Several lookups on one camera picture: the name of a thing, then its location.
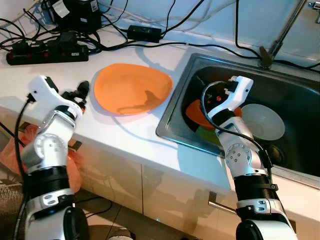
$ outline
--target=orange plastic bag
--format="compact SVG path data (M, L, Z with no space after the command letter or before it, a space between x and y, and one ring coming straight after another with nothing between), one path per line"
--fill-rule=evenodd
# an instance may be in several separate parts
M25 144L29 144L35 137L38 127L35 125L29 125L26 127L25 132L19 132L20 140ZM24 149L19 144L20 153ZM82 165L81 156L75 152L69 151L66 161L66 171L69 176L70 188L76 193L81 187L82 178L79 173L79 169ZM20 174L15 151L15 142L13 137L10 139L9 143L0 152L0 163L5 165L13 173Z

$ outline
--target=sink basin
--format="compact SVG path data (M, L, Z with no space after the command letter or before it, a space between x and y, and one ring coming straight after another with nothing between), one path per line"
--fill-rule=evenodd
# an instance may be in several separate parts
M224 157L219 141L198 134L201 127L185 114L190 103L200 99L204 86L244 76L254 83L246 104L261 104L274 110L285 124L277 140L257 141L272 145L281 157L273 159L272 172L319 188L320 180L320 84L271 70L243 65L195 53L191 56L156 129L158 136Z

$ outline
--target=kitchen countertop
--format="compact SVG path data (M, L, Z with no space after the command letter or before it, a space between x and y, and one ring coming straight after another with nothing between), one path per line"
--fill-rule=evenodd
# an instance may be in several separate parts
M100 32L100 36L102 40L105 39L106 45L121 41L117 35L108 31ZM257 64L256 60L239 58L220 50L179 45L156 48L128 47L90 56L88 62L21 66L9 66L6 62L6 52L0 51L0 111L15 114L20 112L28 93L27 85L36 75L51 77L61 92L75 89L80 82L88 80L91 90L85 114L74 134L75 139L164 172L180 172L182 178L191 176L195 181L209 183L218 193L227 193L229 189L234 190L234 184L223 160L156 135L157 125L169 103L169 97L148 113L119 116L103 110L93 95L93 83L100 70L115 63L137 64L158 69L172 78L175 88L192 53L203 53L248 65ZM319 80L316 73L292 67L274 65L272 69ZM26 110L24 119L39 124L45 114L44 109L35 103ZM273 176L273 182L279 186L277 193L289 218L319 226L319 190L276 175Z

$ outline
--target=black adapter box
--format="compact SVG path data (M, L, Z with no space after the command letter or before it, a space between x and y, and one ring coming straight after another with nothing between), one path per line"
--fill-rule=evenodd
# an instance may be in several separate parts
M161 29L147 26L129 26L127 33L128 39L159 43L161 39Z

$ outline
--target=white bowl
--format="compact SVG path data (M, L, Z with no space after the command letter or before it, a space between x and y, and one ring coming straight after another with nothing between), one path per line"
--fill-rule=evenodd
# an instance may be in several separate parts
M284 135L284 121L272 109L260 104L248 104L241 110L244 123L255 137L273 141Z

